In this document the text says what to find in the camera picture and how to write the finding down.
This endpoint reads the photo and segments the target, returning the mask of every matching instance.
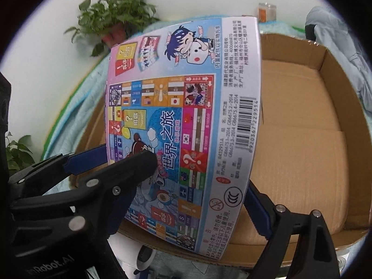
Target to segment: blue hair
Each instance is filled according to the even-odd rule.
[[[181,46],[182,39],[189,32],[190,30],[180,25],[180,27],[172,33],[172,35],[170,36],[169,43],[167,45],[167,49],[164,52],[164,54],[167,55],[168,60],[170,60],[170,57],[176,58],[177,52],[176,49]]]

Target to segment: board game box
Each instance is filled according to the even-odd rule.
[[[110,163],[157,155],[126,218],[220,259],[247,190],[260,111],[257,19],[185,22],[112,48],[106,91]]]

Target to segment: clear plastic container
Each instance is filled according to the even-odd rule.
[[[276,5],[269,3],[259,3],[258,14],[260,23],[276,21]]]

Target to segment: red flower pot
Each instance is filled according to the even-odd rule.
[[[124,30],[124,24],[118,23],[112,26],[110,33],[101,36],[101,39],[105,42],[109,48],[116,44],[120,44],[126,40],[126,33]]]

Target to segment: silver screw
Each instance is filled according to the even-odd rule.
[[[312,212],[312,214],[313,214],[316,218],[319,218],[320,216],[322,216],[322,213],[321,213],[320,211],[318,211],[318,210],[314,210],[314,211]]]
[[[121,188],[119,186],[115,186],[112,188],[112,193],[115,195],[115,196],[118,196],[121,192]]]
[[[275,207],[275,209],[279,212],[279,213],[283,213],[283,212],[285,212],[285,206],[283,206],[283,205],[277,205],[276,207]]]
[[[99,183],[99,180],[96,178],[93,178],[87,181],[87,187],[94,187],[98,183]]]
[[[85,218],[83,216],[75,216],[68,222],[68,227],[71,231],[79,231],[85,226]]]

